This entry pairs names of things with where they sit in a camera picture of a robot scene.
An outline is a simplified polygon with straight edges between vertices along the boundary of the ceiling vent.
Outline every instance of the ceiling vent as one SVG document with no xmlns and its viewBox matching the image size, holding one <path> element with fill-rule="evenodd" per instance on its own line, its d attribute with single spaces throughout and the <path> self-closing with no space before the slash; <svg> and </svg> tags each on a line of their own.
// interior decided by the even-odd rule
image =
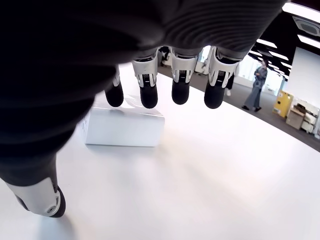
<svg viewBox="0 0 320 240">
<path fill-rule="evenodd" d="M 304 20 L 304 19 L 296 17 L 296 16 L 293 16 L 293 20 L 300 30 L 305 31 L 306 33 L 311 34 L 313 36 L 320 37 L 320 25 L 319 24 L 316 24 L 312 21 Z"/>
</svg>

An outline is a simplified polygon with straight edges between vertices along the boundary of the gray carpet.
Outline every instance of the gray carpet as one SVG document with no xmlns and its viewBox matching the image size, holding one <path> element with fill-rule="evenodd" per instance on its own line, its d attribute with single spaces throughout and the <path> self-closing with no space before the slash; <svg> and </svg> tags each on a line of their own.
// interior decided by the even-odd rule
<svg viewBox="0 0 320 240">
<path fill-rule="evenodd" d="M 159 66 L 158 72 L 172 78 L 171 67 Z M 191 77 L 190 85 L 204 92 L 206 89 L 207 80 L 208 76 L 197 75 L 194 73 Z M 251 88 L 234 83 L 231 90 L 231 96 L 225 95 L 223 100 L 228 104 L 231 104 L 243 110 L 241 107 L 250 92 Z M 260 98 L 260 106 L 262 107 L 262 109 L 259 112 L 254 112 L 253 110 L 246 112 L 284 131 L 285 133 L 293 136 L 294 138 L 320 152 L 320 140 L 316 139 L 313 134 L 308 134 L 303 130 L 297 130 L 293 128 L 292 126 L 286 124 L 286 120 L 284 118 L 272 112 L 276 98 L 277 97 L 274 95 L 262 92 Z"/>
</svg>

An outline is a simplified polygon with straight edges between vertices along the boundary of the white box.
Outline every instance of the white box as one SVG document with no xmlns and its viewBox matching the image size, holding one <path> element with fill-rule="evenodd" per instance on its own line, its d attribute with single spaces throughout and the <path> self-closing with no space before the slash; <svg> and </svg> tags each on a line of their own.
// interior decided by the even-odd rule
<svg viewBox="0 0 320 240">
<path fill-rule="evenodd" d="M 165 118 L 155 108 L 144 108 L 140 96 L 124 95 L 120 107 L 112 107 L 98 95 L 79 123 L 85 144 L 155 147 L 164 131 Z"/>
</svg>

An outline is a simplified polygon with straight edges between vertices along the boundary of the black ceiling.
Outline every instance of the black ceiling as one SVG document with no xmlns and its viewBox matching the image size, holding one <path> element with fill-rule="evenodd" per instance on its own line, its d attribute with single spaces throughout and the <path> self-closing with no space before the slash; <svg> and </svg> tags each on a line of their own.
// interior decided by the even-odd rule
<svg viewBox="0 0 320 240">
<path fill-rule="evenodd" d="M 300 4 L 302 6 L 306 6 L 309 8 L 312 8 L 314 10 L 320 11 L 320 2 L 315 0 L 293 0 L 293 3 Z M 306 49 L 310 52 L 313 52 L 315 54 L 320 55 L 320 49 L 310 46 L 308 44 L 305 44 L 301 42 L 298 38 L 298 34 L 306 36 L 308 38 L 314 39 L 318 42 L 320 42 L 320 37 L 313 36 L 311 34 L 308 34 L 305 31 L 302 31 L 298 29 L 296 23 L 294 22 L 292 18 L 292 14 L 282 11 L 270 24 L 270 26 L 265 30 L 265 32 L 262 34 L 260 39 L 266 40 L 269 42 L 274 43 L 277 48 L 273 48 L 270 46 L 266 46 L 264 44 L 256 42 L 253 46 L 252 50 L 255 52 L 263 51 L 267 52 L 272 51 L 281 55 L 286 56 L 288 60 L 284 60 L 278 57 L 267 57 L 263 56 L 263 58 L 268 59 L 272 62 L 272 65 L 277 66 L 281 71 L 283 71 L 286 75 L 289 76 L 290 72 L 288 70 L 288 67 L 282 65 L 280 62 L 287 63 L 289 65 L 292 65 L 292 61 L 295 55 L 296 47 Z M 249 54 L 254 59 L 258 60 L 258 56 L 254 54 Z"/>
</svg>

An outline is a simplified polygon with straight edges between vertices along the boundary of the gray outfit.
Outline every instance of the gray outfit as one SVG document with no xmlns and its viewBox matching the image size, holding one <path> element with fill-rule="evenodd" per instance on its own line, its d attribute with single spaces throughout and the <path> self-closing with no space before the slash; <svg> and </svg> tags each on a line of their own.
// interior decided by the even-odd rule
<svg viewBox="0 0 320 240">
<path fill-rule="evenodd" d="M 244 105 L 249 109 L 252 109 L 252 107 L 255 107 L 256 109 L 260 108 L 260 94 L 268 75 L 267 69 L 263 68 L 262 66 L 258 67 L 257 70 L 255 70 L 254 75 L 256 75 L 257 73 L 259 73 L 260 75 L 255 76 L 252 92 L 244 102 Z"/>
</svg>

